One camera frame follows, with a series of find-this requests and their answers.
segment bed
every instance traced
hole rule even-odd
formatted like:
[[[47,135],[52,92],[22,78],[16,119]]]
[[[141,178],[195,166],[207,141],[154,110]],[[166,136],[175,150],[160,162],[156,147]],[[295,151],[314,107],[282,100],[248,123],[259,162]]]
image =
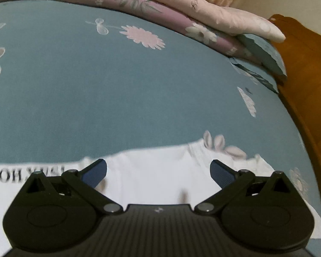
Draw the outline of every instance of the bed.
[[[321,35],[290,17],[276,14],[270,20],[287,37],[282,44],[273,43],[289,74],[279,90],[302,132],[321,194]]]
[[[153,0],[0,0],[0,217],[33,170],[205,133],[203,150],[290,175],[321,220],[321,173],[275,80],[233,33],[207,28]],[[316,224],[307,249],[321,257]]]

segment metal screw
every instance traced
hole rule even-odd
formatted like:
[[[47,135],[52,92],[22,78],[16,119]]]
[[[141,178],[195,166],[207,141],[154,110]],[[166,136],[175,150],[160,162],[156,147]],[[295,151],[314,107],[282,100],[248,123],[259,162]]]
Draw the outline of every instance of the metal screw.
[[[214,209],[214,205],[211,203],[200,203],[200,204],[198,204],[198,209],[200,211],[209,212]]]
[[[117,212],[120,210],[120,206],[115,203],[107,204],[103,207],[106,212]]]

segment purple blanket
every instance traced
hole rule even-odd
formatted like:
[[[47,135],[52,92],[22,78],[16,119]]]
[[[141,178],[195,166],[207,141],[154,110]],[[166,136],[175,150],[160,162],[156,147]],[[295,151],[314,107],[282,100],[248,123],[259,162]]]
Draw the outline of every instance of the purple blanket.
[[[82,4],[94,7],[126,12],[150,22],[164,26],[187,37],[196,39],[208,47],[227,56],[244,58],[260,63],[235,37],[211,29],[186,15],[165,5],[151,0],[60,0],[68,3]]]

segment ribbed black surface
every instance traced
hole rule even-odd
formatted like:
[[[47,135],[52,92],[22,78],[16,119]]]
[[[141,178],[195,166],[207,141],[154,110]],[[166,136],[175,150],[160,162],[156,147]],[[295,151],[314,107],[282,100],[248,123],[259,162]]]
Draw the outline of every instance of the ribbed black surface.
[[[235,177],[220,165],[212,162],[210,167],[211,178],[221,187],[225,188],[235,181]]]
[[[194,214],[189,205],[131,205],[105,217],[83,243],[57,253],[13,249],[6,257],[310,257],[305,250],[262,254],[230,240],[213,217]]]

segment pink flower print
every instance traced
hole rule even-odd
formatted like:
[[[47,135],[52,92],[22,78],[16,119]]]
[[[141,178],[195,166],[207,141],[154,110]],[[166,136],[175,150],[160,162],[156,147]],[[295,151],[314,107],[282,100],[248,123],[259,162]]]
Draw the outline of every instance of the pink flower print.
[[[135,43],[142,43],[146,48],[150,47],[152,49],[162,50],[165,43],[158,36],[152,34],[149,31],[145,31],[142,28],[137,28],[135,26],[121,26],[125,31],[121,31],[120,34],[126,35],[130,40],[133,40]]]

